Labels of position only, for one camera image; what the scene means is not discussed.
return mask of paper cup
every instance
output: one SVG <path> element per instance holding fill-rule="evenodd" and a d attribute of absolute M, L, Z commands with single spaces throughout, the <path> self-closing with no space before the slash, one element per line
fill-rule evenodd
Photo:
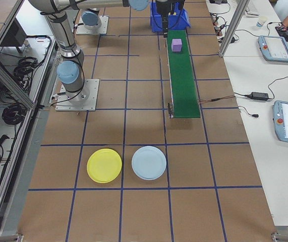
<path fill-rule="evenodd" d="M 258 22 L 256 24 L 257 27 L 261 28 L 264 26 L 264 24 L 266 23 L 267 21 L 267 17 L 266 16 L 259 16 L 258 18 Z"/>

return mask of light blue plate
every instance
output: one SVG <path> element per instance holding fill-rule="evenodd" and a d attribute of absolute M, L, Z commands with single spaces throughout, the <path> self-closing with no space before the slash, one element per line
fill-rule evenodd
<path fill-rule="evenodd" d="M 134 173 L 144 180 L 154 180 L 163 175 L 166 169 L 166 158 L 163 152 L 153 146 L 144 146 L 133 155 Z"/>

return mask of yellow plate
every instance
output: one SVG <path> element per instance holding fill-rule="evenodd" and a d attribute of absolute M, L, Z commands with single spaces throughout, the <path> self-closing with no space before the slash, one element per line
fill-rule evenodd
<path fill-rule="evenodd" d="M 87 164 L 89 177 L 97 183 L 108 183 L 114 180 L 122 169 L 122 160 L 117 152 L 101 149 L 94 152 Z"/>

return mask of purple cube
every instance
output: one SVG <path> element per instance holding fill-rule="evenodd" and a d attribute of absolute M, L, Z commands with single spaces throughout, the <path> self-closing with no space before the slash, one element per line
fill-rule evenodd
<path fill-rule="evenodd" d="M 182 40 L 181 39 L 172 39 L 172 51 L 180 52 L 182 50 Z"/>

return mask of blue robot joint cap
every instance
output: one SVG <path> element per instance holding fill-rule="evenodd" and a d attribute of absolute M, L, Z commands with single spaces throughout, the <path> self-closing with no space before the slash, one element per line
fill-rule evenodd
<path fill-rule="evenodd" d="M 66 60 L 59 64 L 56 73 L 63 84 L 72 84 L 79 77 L 79 67 L 76 63 Z"/>

